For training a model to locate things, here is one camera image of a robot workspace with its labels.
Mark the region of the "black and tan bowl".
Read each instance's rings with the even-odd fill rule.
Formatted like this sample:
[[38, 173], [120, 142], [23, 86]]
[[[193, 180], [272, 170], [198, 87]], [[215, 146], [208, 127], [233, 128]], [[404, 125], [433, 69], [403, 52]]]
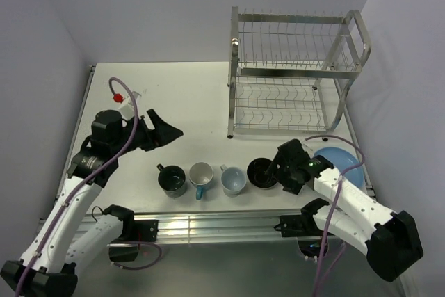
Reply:
[[273, 186], [262, 186], [261, 185], [261, 173], [265, 172], [265, 162], [267, 158], [256, 158], [250, 162], [247, 168], [247, 176], [250, 183], [257, 188], [266, 190], [270, 189]]

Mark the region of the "pale blue mug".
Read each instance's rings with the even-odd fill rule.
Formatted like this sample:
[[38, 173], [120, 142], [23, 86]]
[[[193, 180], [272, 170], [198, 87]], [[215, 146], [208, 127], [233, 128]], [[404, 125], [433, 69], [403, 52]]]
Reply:
[[246, 174], [237, 167], [227, 167], [226, 165], [221, 165], [221, 183], [223, 187], [223, 192], [228, 197], [238, 196], [247, 184]]

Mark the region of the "dark green mug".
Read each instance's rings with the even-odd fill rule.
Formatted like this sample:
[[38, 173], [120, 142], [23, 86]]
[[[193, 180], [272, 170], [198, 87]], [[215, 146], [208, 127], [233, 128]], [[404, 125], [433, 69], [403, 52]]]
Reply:
[[169, 198], [179, 198], [187, 190], [186, 173], [179, 166], [158, 164], [158, 184]]

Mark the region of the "blue mug white interior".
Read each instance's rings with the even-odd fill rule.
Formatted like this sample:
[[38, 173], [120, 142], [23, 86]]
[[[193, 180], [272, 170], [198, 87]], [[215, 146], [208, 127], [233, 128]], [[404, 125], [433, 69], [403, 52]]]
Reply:
[[205, 162], [198, 162], [191, 166], [189, 178], [196, 188], [195, 198], [201, 200], [213, 181], [213, 168]]

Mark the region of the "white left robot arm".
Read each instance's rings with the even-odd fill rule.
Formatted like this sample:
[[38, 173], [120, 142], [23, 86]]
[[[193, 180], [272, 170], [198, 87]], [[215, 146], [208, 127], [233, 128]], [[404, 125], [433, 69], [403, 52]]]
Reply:
[[150, 109], [150, 129], [144, 117], [124, 117], [116, 110], [100, 111], [91, 133], [72, 158], [62, 191], [42, 229], [17, 260], [8, 260], [1, 277], [16, 296], [71, 296], [80, 272], [114, 240], [128, 241], [136, 231], [134, 212], [111, 205], [81, 238], [75, 239], [87, 210], [118, 168], [118, 158], [136, 149], [151, 151], [183, 131]]

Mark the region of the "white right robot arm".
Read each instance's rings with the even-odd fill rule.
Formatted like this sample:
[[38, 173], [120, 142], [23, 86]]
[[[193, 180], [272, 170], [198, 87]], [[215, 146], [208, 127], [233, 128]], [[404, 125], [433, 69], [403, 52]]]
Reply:
[[280, 216], [275, 229], [283, 237], [318, 234], [326, 239], [332, 234], [360, 251], [380, 278], [392, 282], [423, 257], [415, 220], [361, 191], [346, 177], [350, 169], [310, 155], [298, 139], [280, 145], [262, 171], [265, 179], [294, 195], [309, 186], [317, 196], [299, 214]]

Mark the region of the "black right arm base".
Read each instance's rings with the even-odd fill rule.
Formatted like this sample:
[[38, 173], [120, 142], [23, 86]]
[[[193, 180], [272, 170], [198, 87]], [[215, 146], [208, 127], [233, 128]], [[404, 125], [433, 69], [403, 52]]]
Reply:
[[306, 215], [281, 215], [279, 223], [273, 229], [283, 238], [304, 237], [316, 235], [314, 222]]

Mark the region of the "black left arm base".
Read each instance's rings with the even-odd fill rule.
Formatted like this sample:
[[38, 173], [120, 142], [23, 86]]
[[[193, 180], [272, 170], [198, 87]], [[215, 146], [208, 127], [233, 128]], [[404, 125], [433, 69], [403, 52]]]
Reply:
[[133, 262], [142, 251], [143, 245], [129, 245], [124, 241], [155, 242], [159, 222], [157, 220], [136, 220], [129, 234], [119, 236], [108, 247], [108, 257], [112, 262]]

